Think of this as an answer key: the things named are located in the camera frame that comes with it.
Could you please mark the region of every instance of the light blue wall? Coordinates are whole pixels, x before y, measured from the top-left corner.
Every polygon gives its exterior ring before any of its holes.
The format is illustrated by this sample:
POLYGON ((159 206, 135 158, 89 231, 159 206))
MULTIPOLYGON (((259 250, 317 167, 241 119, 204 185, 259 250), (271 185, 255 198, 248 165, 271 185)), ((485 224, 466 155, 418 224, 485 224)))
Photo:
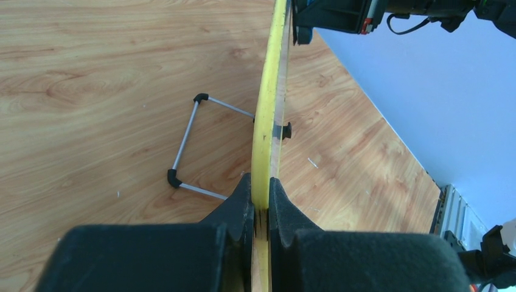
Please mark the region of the light blue wall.
POLYGON ((440 186, 488 228, 515 218, 516 40, 473 13, 454 33, 434 23, 398 36, 385 19, 367 36, 318 32, 440 186))

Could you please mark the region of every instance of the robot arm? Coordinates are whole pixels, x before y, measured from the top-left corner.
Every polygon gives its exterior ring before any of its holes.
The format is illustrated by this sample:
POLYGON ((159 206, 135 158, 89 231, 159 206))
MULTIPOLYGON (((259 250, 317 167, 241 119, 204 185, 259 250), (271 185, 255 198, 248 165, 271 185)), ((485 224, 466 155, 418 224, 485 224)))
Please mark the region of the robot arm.
POLYGON ((480 251, 458 253, 471 283, 492 283, 499 289, 516 285, 516 219, 493 227, 480 246, 480 251))
POLYGON ((497 29, 516 38, 516 0, 294 0, 294 43, 309 44, 312 29, 368 34, 390 12, 393 18, 408 19, 410 15, 428 16, 423 22, 404 32, 413 32, 428 23, 439 21, 448 32, 455 31, 473 10, 479 19, 491 20, 497 29))

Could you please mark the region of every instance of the black clamp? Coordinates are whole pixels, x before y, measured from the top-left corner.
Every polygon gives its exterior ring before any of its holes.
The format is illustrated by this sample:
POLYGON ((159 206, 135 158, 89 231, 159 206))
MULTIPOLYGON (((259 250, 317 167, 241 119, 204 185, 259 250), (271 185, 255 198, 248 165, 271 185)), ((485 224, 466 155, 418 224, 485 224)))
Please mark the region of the black clamp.
POLYGON ((292 137, 292 124, 288 122, 286 126, 283 126, 283 134, 281 135, 281 139, 285 140, 285 138, 291 138, 292 137))
POLYGON ((208 97, 209 97, 208 93, 199 93, 199 94, 197 94, 197 95, 193 98, 193 100, 194 100, 194 102, 197 102, 198 104, 201 104, 201 102, 202 102, 203 100, 208 100, 208 97))
POLYGON ((179 186, 183 183, 177 178, 177 170, 169 169, 167 171, 167 180, 174 189, 179 189, 179 186))

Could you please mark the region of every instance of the wooden board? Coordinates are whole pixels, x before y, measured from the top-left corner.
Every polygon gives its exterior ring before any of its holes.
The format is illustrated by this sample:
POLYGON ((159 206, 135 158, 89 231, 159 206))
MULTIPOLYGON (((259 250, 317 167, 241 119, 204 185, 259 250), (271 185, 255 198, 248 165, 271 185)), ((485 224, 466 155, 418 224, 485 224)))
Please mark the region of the wooden board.
MULTIPOLYGON (((196 222, 220 204, 166 171, 199 92, 255 112, 273 4, 0 2, 0 291, 32 290, 78 224, 196 222)), ((326 229, 427 232, 437 187, 317 35, 290 48, 287 80, 292 202, 326 229)), ((180 179, 229 195, 252 121, 203 103, 192 131, 180 179)))
POLYGON ((260 266, 262 291, 271 289, 268 242, 269 186, 272 177, 279 177, 290 23, 291 1, 276 0, 256 105, 251 156, 251 198, 255 207, 256 235, 254 246, 260 266))

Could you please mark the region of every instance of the black foam pad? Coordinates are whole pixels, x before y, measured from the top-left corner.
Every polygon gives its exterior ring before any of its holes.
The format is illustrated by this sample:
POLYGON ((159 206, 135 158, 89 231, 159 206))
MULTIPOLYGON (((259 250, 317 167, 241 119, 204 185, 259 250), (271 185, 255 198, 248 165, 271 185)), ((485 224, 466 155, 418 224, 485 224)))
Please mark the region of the black foam pad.
POLYGON ((225 234, 208 224, 79 226, 36 291, 220 291, 225 234))
POLYGON ((301 279, 292 291, 470 291, 457 253, 434 235, 300 230, 287 253, 301 279))

